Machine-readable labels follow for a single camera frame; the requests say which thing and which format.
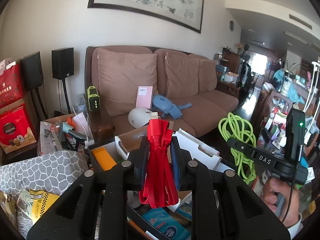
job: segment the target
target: black speaker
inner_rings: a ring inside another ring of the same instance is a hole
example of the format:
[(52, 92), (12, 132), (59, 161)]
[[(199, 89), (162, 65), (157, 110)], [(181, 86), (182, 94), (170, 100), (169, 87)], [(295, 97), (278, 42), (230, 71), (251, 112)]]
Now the black speaker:
[(62, 80), (74, 74), (73, 48), (55, 49), (51, 56), (53, 78)]
[(43, 73), (40, 52), (36, 52), (20, 60), (21, 73), (26, 89), (32, 90), (43, 84)]

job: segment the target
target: person's hand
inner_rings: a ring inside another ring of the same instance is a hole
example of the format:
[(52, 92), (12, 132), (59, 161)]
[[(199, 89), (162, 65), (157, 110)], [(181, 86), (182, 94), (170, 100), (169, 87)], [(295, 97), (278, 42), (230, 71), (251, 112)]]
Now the person's hand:
[[(263, 193), (261, 199), (264, 203), (272, 210), (273, 213), (276, 212), (277, 207), (274, 205), (277, 202), (277, 196), (274, 192), (281, 193), (285, 198), (285, 203), (279, 217), (280, 221), (283, 220), (285, 213), (288, 209), (289, 197), (290, 197), (291, 187), (284, 181), (276, 178), (269, 178), (263, 187)], [(283, 224), (288, 228), (293, 226), (299, 221), (299, 192), (294, 189), (292, 192), (291, 205), (288, 215), (283, 222)]]

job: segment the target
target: white helmet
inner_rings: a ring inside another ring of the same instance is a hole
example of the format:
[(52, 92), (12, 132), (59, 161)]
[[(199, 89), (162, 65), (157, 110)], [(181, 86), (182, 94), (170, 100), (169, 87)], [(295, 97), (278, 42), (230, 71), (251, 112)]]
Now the white helmet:
[(142, 127), (151, 119), (151, 112), (145, 107), (134, 108), (128, 115), (129, 123), (136, 129)]

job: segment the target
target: hexagon pattern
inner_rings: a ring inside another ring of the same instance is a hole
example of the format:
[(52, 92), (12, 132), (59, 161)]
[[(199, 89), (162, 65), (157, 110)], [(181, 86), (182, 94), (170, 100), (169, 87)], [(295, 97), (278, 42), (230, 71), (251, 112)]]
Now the hexagon pattern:
[[(86, 155), (59, 151), (0, 167), (0, 190), (15, 201), (20, 190), (43, 189), (61, 195), (88, 169)], [(18, 231), (23, 237), (32, 227), (32, 220), (17, 208)]]

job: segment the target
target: screw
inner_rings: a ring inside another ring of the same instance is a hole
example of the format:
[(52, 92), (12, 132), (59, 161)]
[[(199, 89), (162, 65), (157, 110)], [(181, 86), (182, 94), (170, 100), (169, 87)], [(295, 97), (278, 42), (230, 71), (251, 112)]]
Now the screw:
[(189, 165), (190, 167), (196, 167), (196, 166), (198, 166), (198, 163), (197, 163), (196, 161), (189, 161), (189, 162), (188, 162), (188, 165)]
[(227, 175), (228, 177), (233, 177), (233, 176), (235, 175), (235, 172), (232, 171), (232, 170), (227, 170), (227, 171), (226, 171), (226, 175)]
[(129, 166), (131, 165), (131, 161), (123, 161), (123, 162), (121, 163), (121, 165), (122, 165), (123, 167), (129, 167)]
[(86, 171), (84, 172), (84, 175), (85, 175), (86, 177), (91, 177), (93, 174), (94, 174), (93, 170), (86, 170)]

